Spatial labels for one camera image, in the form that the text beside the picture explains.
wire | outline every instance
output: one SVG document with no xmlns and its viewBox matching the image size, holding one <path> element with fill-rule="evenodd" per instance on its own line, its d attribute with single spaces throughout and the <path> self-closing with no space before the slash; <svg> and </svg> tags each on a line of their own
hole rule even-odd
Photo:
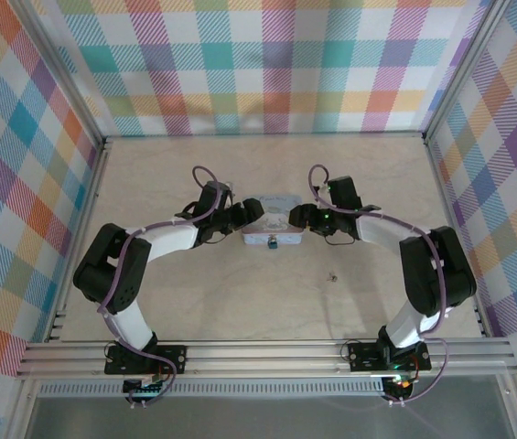
<svg viewBox="0 0 517 439">
<path fill-rule="evenodd" d="M 356 241 L 356 239 L 355 239 L 355 238 L 352 238 L 352 239 L 353 239 L 353 241 L 352 241 L 352 242 L 329 242 L 329 241 L 328 241 L 328 237 L 326 236 L 326 237 L 325 237 L 325 242 L 326 242 L 328 245 L 333 245 L 333 246 L 337 246 L 337 245 L 351 245 L 351 244 L 353 244 L 353 243 Z"/>
<path fill-rule="evenodd" d="M 419 378 L 419 360 L 414 355 L 411 355 L 411 359 L 413 359 L 413 363 L 415 364 L 415 377 L 413 378 L 413 382 L 415 382 Z"/>
<path fill-rule="evenodd" d="M 110 355 L 108 354 L 109 350 L 110 350 L 110 346 L 113 344 L 113 341 L 110 341 L 107 345 L 105 345 L 103 347 L 103 355 L 107 358 L 107 359 L 110 359 L 110 360 L 113 360 L 112 357 L 110 357 Z"/>
<path fill-rule="evenodd" d="M 376 213 L 373 211 L 367 212 L 367 211 L 363 211 L 363 210 L 348 210 L 348 209 L 336 208 L 332 204 L 328 203 L 325 199 L 321 198 L 319 196 L 318 192 L 315 190 L 315 186 L 313 185 L 313 172 L 315 171 L 315 169 L 322 169 L 325 172 L 324 184 L 327 184 L 327 182 L 329 181 L 329 171 L 323 165 L 316 164 L 316 165 L 313 165 L 311 167 L 311 169 L 309 169 L 309 173 L 308 173 L 308 177 L 307 177 L 309 189 L 311 190 L 313 197 L 315 197 L 315 200 L 322 206 L 325 206 L 326 208 L 334 210 L 338 213 L 347 213 L 349 215 L 355 215 L 357 217 L 366 216 L 366 217 L 378 218 L 380 220 L 386 220 L 393 224 L 397 224 L 401 227 L 404 227 L 408 230 L 414 231 L 415 233 L 419 234 L 423 238 L 423 240 L 425 240 L 427 246 L 429 247 L 429 250 L 431 251 L 431 255 L 433 256 L 433 259 L 436 262 L 437 279 L 439 282 L 439 295 L 440 295 L 440 301 L 441 301 L 441 303 L 440 303 L 441 312 L 439 313 L 439 317 L 438 317 L 436 323 L 433 325 L 433 327 L 431 327 L 430 329 L 427 329 L 427 331 L 422 332 L 420 335 L 425 336 L 425 335 L 435 333 L 443 324 L 443 320 L 445 319 L 445 312 L 446 312 L 446 308 L 447 308 L 447 292 L 446 292 L 446 287 L 445 287 L 445 275 L 443 273 L 443 267 L 439 263 L 439 261 L 440 261 L 439 253 L 437 252 L 437 248 L 435 247 L 435 244 L 431 241 L 431 239 L 428 237 L 428 235 L 423 230 L 419 229 L 418 227 L 416 227 L 412 224 L 402 221 L 401 219 L 397 219 L 395 217 L 391 217 L 391 216 L 385 215 L 383 213 Z"/>
<path fill-rule="evenodd" d="M 206 244 L 217 244 L 219 242 L 222 242 L 223 240 L 225 240 L 227 238 L 227 235 L 223 235 L 223 238 L 221 238 L 220 240 L 217 240 L 217 241 L 207 241 L 205 242 Z"/>
<path fill-rule="evenodd" d="M 202 171 L 205 171 L 206 173 L 208 173 L 210 175 L 211 179 L 215 182 L 216 187 L 217 187 L 215 199 L 213 200 L 213 204 L 211 205 L 210 209 L 207 212 L 205 212 L 204 214 L 199 215 L 196 218 L 184 219 L 181 221 L 157 222 L 154 224 L 150 224 L 146 227 L 143 227 L 142 229 L 139 229 L 139 230 L 135 231 L 134 233 L 130 234 L 128 236 L 128 238 L 126 238 L 126 241 L 124 242 L 124 245 L 122 246 L 122 249 L 120 250 L 120 256 L 118 257 L 118 263 L 115 268 L 115 273 L 113 275 L 113 280 L 112 280 L 112 285 L 110 286 L 110 290 L 108 291 L 107 295 L 103 298 L 102 302 L 100 303 L 100 305 L 97 308 L 97 312 L 103 315 L 103 317 L 104 317 L 103 320 L 105 321 L 105 324 L 108 326 L 108 328 L 110 329 L 110 332 L 112 332 L 112 334 L 114 335 L 114 337 L 116 338 L 117 342 L 120 345 L 122 345 L 126 349 L 131 350 L 135 354 L 138 354 L 142 357 L 147 357 L 149 359 L 155 359 L 157 361 L 164 362 L 164 363 L 168 364 L 168 366 L 170 366 L 170 368 L 172 369 L 173 374 L 171 376 L 170 382 L 168 383 L 167 386 L 165 386 L 165 388 L 161 392 L 158 393 L 158 395 L 155 398 L 153 398 L 152 400 L 147 402 L 148 405 L 151 405 L 151 404 L 157 402 L 173 386 L 173 383 L 175 382 L 175 379 L 177 378 L 177 366 L 175 366 L 175 363 L 173 363 L 170 359 L 166 359 L 164 357 L 159 357 L 158 355 L 149 354 L 140 349 L 134 348 L 132 345 L 127 343 L 125 340 L 123 340 L 120 333 L 116 330 L 116 328 L 109 321 L 110 319 L 106 318 L 107 317 L 106 307 L 112 300 L 113 295 L 115 294 L 115 290 L 118 287 L 118 284 L 120 282 L 120 275 L 122 274 L 122 267 L 124 266 L 124 259 L 126 256 L 126 252 L 128 250 L 128 246 L 130 245 L 130 242 L 132 242 L 132 240 L 134 238 L 141 235 L 142 233 L 145 233 L 148 230 L 153 230 L 153 229 L 158 229 L 161 227 L 168 227 L 168 226 L 179 226 L 179 225 L 184 225 L 184 224 L 192 224 L 193 222 L 204 220 L 209 215 L 211 215 L 213 213 L 213 211 L 218 207 L 218 205 L 220 203 L 220 199 L 221 199 L 221 189 L 220 189 L 218 179 L 207 167 L 193 166 L 193 169 L 192 169 L 193 179 L 195 180 L 195 183 L 197 183 L 197 185 L 201 188 L 203 188 L 203 186 L 201 185 L 201 183 L 199 182 L 199 179 L 197 177 L 197 171 L 199 171 L 199 170 L 202 170 Z M 128 396 L 130 403 L 133 403 L 132 394 L 133 394 L 133 392 L 130 393 Z"/>
<path fill-rule="evenodd" d="M 343 345 L 341 345 L 341 348 L 339 348 L 339 356 L 341 357 L 341 359 L 347 361 L 348 363 L 351 363 L 351 360 L 348 357 L 343 356 L 343 349 L 350 343 L 361 343 L 361 341 L 356 340 L 355 338 L 350 338 L 349 340 L 346 340 L 346 342 Z"/>
<path fill-rule="evenodd" d="M 397 219 L 395 217 L 391 217 L 389 215 L 384 215 L 383 213 L 376 213 L 376 212 L 366 212 L 362 210 L 348 210 L 348 209 L 340 209 L 335 206 L 333 206 L 331 203 L 328 203 L 325 199 L 321 198 L 318 194 L 318 191 L 315 189 L 315 185 L 313 185 L 313 172 L 315 169 L 321 169 L 323 172 L 325 172 L 325 179 L 323 181 L 324 184 L 327 184 L 329 181 L 329 171 L 326 167 L 324 167 L 321 164 L 313 165 L 309 169 L 307 181 L 309 185 L 309 189 L 311 190 L 311 193 L 313 194 L 313 197 L 315 197 L 315 200 L 321 205 L 325 206 L 328 209 L 334 210 L 338 213 L 347 213 L 350 215 L 355 215 L 357 217 L 372 217 L 372 218 L 378 218 L 380 220 L 386 220 L 393 224 L 397 224 L 401 227 L 404 227 L 406 229 L 409 229 L 410 231 L 414 231 L 418 235 L 420 235 L 423 240 L 426 242 L 427 246 L 429 247 L 429 251 L 431 251 L 431 255 L 433 256 L 433 259 L 436 263 L 436 271 L 437 271 L 437 280 L 439 283 L 439 298 L 440 298 L 440 304 L 439 304 L 439 317 L 437 318 L 436 323 L 433 325 L 433 327 L 427 329 L 426 331 L 423 331 L 419 334 L 419 337 L 424 337 L 426 335 L 434 334 L 443 324 L 443 320 L 445 319 L 445 313 L 447 310 L 447 290 L 445 285 L 445 274 L 443 273 L 443 267 L 441 266 L 439 253 L 437 251 L 437 248 L 435 244 L 431 241 L 431 239 L 428 237 L 428 235 L 418 227 L 409 224 L 405 221 L 402 221 L 401 219 Z M 441 370 L 433 381 L 420 393 L 416 394 L 415 396 L 411 396 L 407 399 L 408 402 L 418 400 L 419 398 L 426 395 L 431 389 L 435 387 L 435 385 L 441 380 L 441 377 L 443 376 L 443 372 L 445 371 L 446 365 L 449 361 L 449 348 L 447 346 L 447 342 L 443 338 L 426 338 L 427 341 L 438 341 L 443 345 L 443 348 L 445 350 L 445 357 L 443 360 L 443 365 L 441 366 Z"/>
</svg>

plaid fabric backdrop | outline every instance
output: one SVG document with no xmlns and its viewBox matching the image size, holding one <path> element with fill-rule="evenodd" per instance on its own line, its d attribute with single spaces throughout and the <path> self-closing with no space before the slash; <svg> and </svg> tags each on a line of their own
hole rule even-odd
<svg viewBox="0 0 517 439">
<path fill-rule="evenodd" d="M 436 139 L 479 299 L 517 355 L 517 0 Z"/>
<path fill-rule="evenodd" d="M 109 135 L 420 130 L 488 0 L 33 0 Z"/>
<path fill-rule="evenodd" d="M 0 0 L 0 428 L 26 343 L 45 329 L 94 156 L 37 49 Z"/>
</svg>

aluminum frame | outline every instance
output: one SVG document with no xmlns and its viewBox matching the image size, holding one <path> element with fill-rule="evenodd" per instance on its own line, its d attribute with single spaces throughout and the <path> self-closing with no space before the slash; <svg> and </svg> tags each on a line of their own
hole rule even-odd
<svg viewBox="0 0 517 439">
<path fill-rule="evenodd" d="M 185 345 L 188 347 L 186 372 L 179 376 L 183 382 L 200 383 L 207 386 L 212 381 L 223 381 L 252 385 L 265 380 L 295 383 L 353 383 L 363 380 L 359 395 L 377 396 L 375 380 L 391 377 L 394 372 L 350 372 L 349 364 L 341 357 L 340 351 L 348 340 L 277 340 L 277 341 L 170 341 L 163 344 Z M 50 395 L 62 393 L 58 397 L 76 397 L 82 393 L 93 393 L 102 383 L 113 386 L 107 396 L 118 394 L 118 384 L 122 380 L 142 378 L 139 375 L 103 374 L 106 358 L 103 354 L 105 342 L 50 342 L 30 344 L 19 369 L 21 385 L 14 398 L 12 417 L 5 431 L 8 439 L 25 437 L 34 403 L 44 397 L 41 389 L 50 386 Z M 501 385 L 501 395 L 517 437 L 517 390 L 512 374 L 517 370 L 517 361 L 506 338 L 451 338 L 449 362 L 446 376 L 495 375 Z M 434 369 L 421 372 L 422 376 L 434 376 L 443 364 L 444 349 L 436 341 L 428 343 Z M 52 390 L 54 385 L 60 389 Z M 326 394 L 329 387 L 318 393 Z M 82 396 L 102 396 L 83 394 Z"/>
<path fill-rule="evenodd" d="M 480 23 L 479 30 L 470 42 L 467 54 L 427 126 L 425 132 L 427 145 L 434 141 L 436 132 L 446 120 L 453 102 L 473 71 L 510 2 L 511 0 L 492 1 Z M 89 108 L 70 78 L 57 49 L 44 32 L 35 11 L 28 6 L 27 0 L 13 0 L 11 5 L 45 58 L 51 73 L 67 95 L 73 109 L 100 149 L 96 157 L 96 167 L 92 175 L 86 205 L 81 213 L 78 233 L 71 244 L 64 277 L 57 292 L 56 306 L 51 311 L 50 324 L 44 336 L 45 341 L 51 342 L 29 345 L 20 365 L 19 381 L 8 410 L 11 416 L 8 417 L 4 430 L 6 438 L 18 439 L 26 435 L 34 403 L 40 397 L 42 386 L 45 383 L 54 382 L 53 380 L 74 382 L 77 379 L 103 382 L 105 380 L 124 380 L 134 378 L 134 376 L 110 377 L 103 375 L 105 343 L 56 341 L 59 339 L 59 331 L 66 315 L 65 307 L 70 291 L 72 267 L 80 257 L 84 234 L 90 222 L 107 163 L 109 143 L 106 144 Z M 398 134 L 415 135 L 411 132 Z M 433 157 L 430 158 L 431 167 L 435 172 L 435 161 Z M 445 194 L 441 192 L 440 195 L 445 201 Z M 386 372 L 350 373 L 348 363 L 339 356 L 339 350 L 345 341 L 175 341 L 169 343 L 188 346 L 188 369 L 184 375 L 187 380 L 202 381 L 223 378 L 236 380 L 264 378 L 352 380 L 354 377 L 365 379 L 393 375 Z M 449 339 L 447 343 L 451 352 L 446 375 L 488 374 L 498 377 L 501 395 L 511 419 L 512 429 L 517 436 L 517 383 L 513 376 L 517 370 L 517 362 L 508 340 L 505 338 L 462 338 Z M 443 348 L 438 343 L 430 343 L 429 352 L 434 365 L 440 366 L 443 363 Z M 423 372 L 424 375 L 429 376 L 435 375 L 435 373 L 435 369 Z"/>
<path fill-rule="evenodd" d="M 437 105 L 433 116 L 427 124 L 425 129 L 425 142 L 427 145 L 435 141 L 437 131 L 445 122 L 456 99 L 463 90 L 463 86 L 468 81 L 482 53 L 488 46 L 496 26 L 504 17 L 504 13 L 511 3 L 512 0 L 490 0 L 490 5 L 484 13 L 484 17 L 481 19 L 476 33 L 469 42 L 469 48 L 463 60 L 459 63 L 451 82 L 447 85 L 441 102 Z"/>
</svg>

gray floor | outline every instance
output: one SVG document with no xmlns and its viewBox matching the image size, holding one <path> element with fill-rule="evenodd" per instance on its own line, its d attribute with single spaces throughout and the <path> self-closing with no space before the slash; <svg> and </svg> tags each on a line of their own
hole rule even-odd
<svg viewBox="0 0 517 439">
<path fill-rule="evenodd" d="M 113 144 L 85 245 L 107 222 L 124 227 L 170 219 L 199 188 L 190 171 L 209 167 L 237 199 L 298 194 L 311 202 L 307 171 L 351 175 L 364 204 L 416 225 L 447 223 L 419 138 L 355 135 L 122 139 Z M 329 274 L 338 280 L 329 282 Z M 330 247 L 307 233 L 269 251 L 240 234 L 148 265 L 138 302 L 161 339 L 376 337 L 405 301 L 400 259 L 373 244 Z M 471 301 L 439 335 L 479 337 Z M 64 340 L 110 335 L 95 305 L 74 290 Z"/>
<path fill-rule="evenodd" d="M 123 398 L 39 399 L 28 439 L 505 439 L 514 437 L 495 377 L 444 378 L 418 402 L 380 397 L 171 398 L 129 410 Z"/>
</svg>

metal rail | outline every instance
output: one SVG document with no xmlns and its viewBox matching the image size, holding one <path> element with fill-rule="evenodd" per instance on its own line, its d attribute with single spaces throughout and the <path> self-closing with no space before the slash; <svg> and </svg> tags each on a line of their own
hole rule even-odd
<svg viewBox="0 0 517 439">
<path fill-rule="evenodd" d="M 391 377 L 392 371 L 350 372 L 339 351 L 346 340 L 306 341 L 179 341 L 188 347 L 187 378 L 341 378 Z M 103 374 L 106 342 L 31 344 L 22 359 L 22 379 L 139 378 Z M 492 375 L 517 369 L 510 343 L 505 338 L 452 338 L 447 341 L 446 374 Z M 444 360 L 439 343 L 429 343 L 435 375 Z"/>
<path fill-rule="evenodd" d="M 464 85 L 473 73 L 482 53 L 488 46 L 490 38 L 504 17 L 506 9 L 512 0 L 493 0 L 490 2 L 488 10 L 484 13 L 484 17 L 479 24 L 476 34 L 469 42 L 469 48 L 454 74 L 453 79 L 447 86 L 447 90 L 436 108 L 433 117 L 425 130 L 425 139 L 428 145 L 435 141 L 435 135 L 441 125 L 449 116 L 449 112 L 453 108 L 459 94 L 463 90 Z"/>
</svg>

